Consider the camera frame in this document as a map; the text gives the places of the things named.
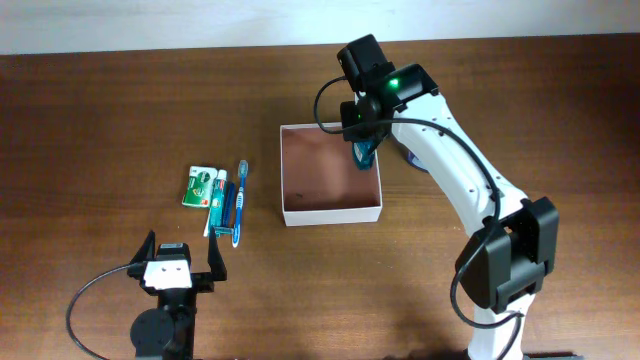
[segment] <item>toothbrush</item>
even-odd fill
[[[240,244],[240,226],[242,225],[242,206],[244,205],[244,186],[247,181],[247,175],[249,175],[249,163],[246,160],[241,160],[238,166],[238,177],[240,178],[240,188],[238,188],[238,197],[236,198],[236,223],[233,226],[233,247],[238,247]]]

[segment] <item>black cable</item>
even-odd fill
[[[500,190],[498,189],[498,186],[496,185],[496,182],[494,181],[493,176],[491,175],[491,173],[489,172],[487,167],[484,165],[482,160],[480,160],[478,155],[476,155],[476,153],[473,151],[473,149],[471,149],[471,147],[464,140],[462,140],[458,135],[456,135],[449,128],[446,128],[444,126],[435,124],[435,123],[427,121],[427,120],[411,119],[411,118],[397,118],[397,119],[376,120],[376,121],[372,121],[372,122],[361,122],[359,124],[348,126],[348,127],[344,128],[344,129],[339,129],[339,130],[329,130],[329,129],[327,129],[324,126],[324,124],[320,121],[320,118],[318,117],[318,101],[320,99],[320,95],[322,95],[322,92],[324,92],[324,90],[327,87],[329,87],[330,85],[332,85],[332,84],[334,84],[334,83],[336,83],[338,81],[342,81],[342,80],[346,80],[346,77],[345,76],[340,76],[340,77],[337,77],[337,78],[327,82],[324,86],[322,86],[322,88],[320,88],[320,91],[318,91],[318,95],[316,95],[316,99],[315,99],[315,102],[313,104],[313,116],[314,116],[314,118],[316,120],[316,123],[318,124],[320,129],[322,129],[322,131],[324,131],[324,132],[326,132],[328,134],[342,134],[342,133],[347,132],[347,131],[354,131],[354,130],[358,130],[358,129],[364,128],[364,127],[371,127],[371,126],[376,126],[376,125],[388,125],[388,124],[416,124],[416,125],[423,125],[423,126],[426,126],[426,127],[434,128],[434,129],[439,131],[440,136],[443,136],[444,134],[446,134],[451,139],[453,139],[456,143],[458,143],[458,145],[460,145],[460,147],[462,147],[465,150],[465,152],[469,155],[469,157],[471,157],[471,159],[476,164],[476,166],[478,167],[480,172],[482,172],[482,174],[486,178],[487,182],[489,183],[489,187],[491,189],[491,192],[493,194],[496,194],[496,199],[500,199],[500,197],[497,195],[497,194],[500,193]],[[477,322],[469,319],[466,315],[464,315],[464,313],[460,309],[460,306],[458,305],[458,300],[456,298],[458,284],[460,283],[460,280],[462,279],[462,276],[464,275],[465,271],[467,271],[467,269],[469,268],[469,265],[475,259],[475,257],[478,256],[478,254],[482,251],[482,249],[484,249],[484,247],[489,242],[489,240],[493,236],[493,233],[496,231],[496,229],[498,229],[501,226],[500,225],[500,207],[501,207],[501,203],[500,203],[500,201],[495,201],[494,203],[495,203],[494,214],[493,214],[493,218],[491,219],[490,224],[488,225],[490,228],[489,228],[489,231],[487,232],[487,235],[485,236],[484,239],[482,239],[482,241],[480,242],[478,247],[473,251],[472,255],[467,259],[467,261],[464,264],[462,264],[462,266],[460,266],[460,268],[456,271],[456,274],[454,275],[453,280],[451,281],[451,288],[450,288],[450,291],[449,291],[449,297],[450,297],[450,300],[451,300],[451,306],[453,307],[453,310],[456,313],[456,315],[458,315],[458,317],[464,323],[466,323],[466,324],[468,324],[468,325],[470,325],[470,326],[472,326],[474,328],[478,328],[478,329],[495,329],[497,327],[500,327],[500,326],[506,324],[507,322],[511,321],[514,318],[518,321],[520,318],[522,318],[524,316],[524,314],[522,314],[520,312],[515,312],[515,313],[505,317],[504,319],[495,322],[495,323],[491,323],[491,324],[477,323]],[[511,346],[513,345],[513,342],[515,342],[515,338],[518,335],[518,332],[520,330],[519,328],[520,328],[520,326],[516,326],[516,329],[514,329],[514,332],[512,334],[513,341],[511,341],[511,339],[510,339],[509,343],[507,343],[507,346],[502,351],[502,353],[500,354],[499,358],[504,357],[509,352],[509,350],[511,349]]]
[[[73,299],[71,299],[71,302],[69,303],[69,307],[67,308],[67,314],[65,316],[65,319],[67,321],[67,333],[69,334],[69,337],[71,337],[71,340],[73,340],[73,342],[78,345],[78,347],[80,348],[80,350],[84,351],[87,355],[93,357],[94,359],[100,359],[100,360],[109,360],[104,356],[100,356],[98,354],[96,354],[95,352],[89,350],[89,348],[87,348],[86,346],[84,346],[84,344],[78,339],[78,337],[76,336],[76,334],[73,332],[73,330],[71,329],[71,311],[73,311],[73,306],[76,304],[76,301],[78,301],[78,298],[80,298],[80,295],[82,295],[82,293],[84,293],[89,287],[91,287],[91,285],[95,284],[98,280],[105,278],[111,274],[117,273],[118,271],[121,270],[126,270],[129,268],[132,268],[134,266],[140,266],[143,263],[135,263],[135,264],[127,264],[127,265],[122,265],[122,266],[118,266],[115,269],[111,269],[107,272],[104,272],[98,276],[96,276],[93,280],[89,281],[88,283],[86,283],[82,288],[80,288],[80,290],[78,290],[78,292],[73,296]]]
[[[344,129],[341,129],[341,130],[329,130],[326,127],[324,127],[324,124],[320,121],[320,118],[318,118],[318,101],[320,100],[320,95],[322,95],[322,93],[324,92],[324,90],[326,88],[328,88],[329,86],[333,85],[334,83],[337,83],[338,81],[342,81],[342,80],[347,80],[347,77],[346,76],[340,76],[340,77],[337,77],[337,78],[329,81],[328,83],[324,84],[320,88],[320,91],[318,91],[318,95],[316,95],[316,100],[313,102],[313,117],[316,118],[316,122],[318,123],[318,126],[320,126],[320,129],[322,129],[322,131],[326,132],[327,134],[332,134],[332,135],[342,134],[344,132]]]

